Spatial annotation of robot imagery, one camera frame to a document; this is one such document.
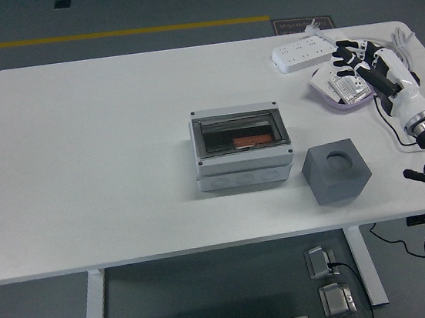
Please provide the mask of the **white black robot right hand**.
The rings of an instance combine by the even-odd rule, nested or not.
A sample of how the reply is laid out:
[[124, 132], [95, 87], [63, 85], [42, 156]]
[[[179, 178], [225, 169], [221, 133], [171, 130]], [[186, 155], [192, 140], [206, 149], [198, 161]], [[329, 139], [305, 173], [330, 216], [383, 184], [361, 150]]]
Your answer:
[[367, 40], [339, 40], [333, 57], [338, 75], [355, 75], [369, 83], [385, 102], [387, 115], [398, 119], [409, 135], [425, 129], [425, 97], [393, 50]]

